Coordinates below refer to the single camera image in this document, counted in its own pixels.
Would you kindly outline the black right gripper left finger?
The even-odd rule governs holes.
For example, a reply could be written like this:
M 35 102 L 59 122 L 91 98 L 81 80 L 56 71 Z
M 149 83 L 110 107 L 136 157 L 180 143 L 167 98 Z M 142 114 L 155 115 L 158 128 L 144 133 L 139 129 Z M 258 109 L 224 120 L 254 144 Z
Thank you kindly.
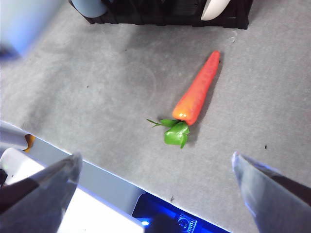
M 2 233 L 55 233 L 78 186 L 82 157 L 74 154 L 0 189 Z

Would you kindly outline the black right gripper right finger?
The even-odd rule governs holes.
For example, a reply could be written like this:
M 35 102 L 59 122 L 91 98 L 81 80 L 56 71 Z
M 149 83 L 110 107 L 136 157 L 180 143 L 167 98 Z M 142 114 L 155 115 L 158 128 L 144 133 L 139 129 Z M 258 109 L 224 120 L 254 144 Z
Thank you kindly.
M 260 233 L 309 233 L 311 188 L 239 152 L 232 168 L 244 204 Z

